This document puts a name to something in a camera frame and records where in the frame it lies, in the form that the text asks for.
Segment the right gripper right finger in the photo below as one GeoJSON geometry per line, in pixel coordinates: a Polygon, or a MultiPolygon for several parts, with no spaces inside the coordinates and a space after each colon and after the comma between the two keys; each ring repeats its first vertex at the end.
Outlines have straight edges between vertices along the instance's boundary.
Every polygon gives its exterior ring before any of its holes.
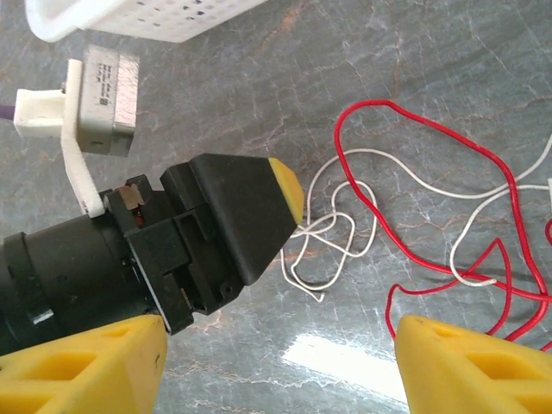
{"type": "Polygon", "coordinates": [[[408,315],[395,354],[412,413],[549,413],[551,357],[493,336],[408,315]]]}

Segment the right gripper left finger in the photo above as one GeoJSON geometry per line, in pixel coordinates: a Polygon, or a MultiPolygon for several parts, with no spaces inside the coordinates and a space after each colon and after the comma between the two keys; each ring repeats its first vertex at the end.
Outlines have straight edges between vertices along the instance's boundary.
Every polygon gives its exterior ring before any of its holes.
{"type": "Polygon", "coordinates": [[[132,317],[1,358],[3,413],[151,413],[167,353],[161,317],[132,317]]]}

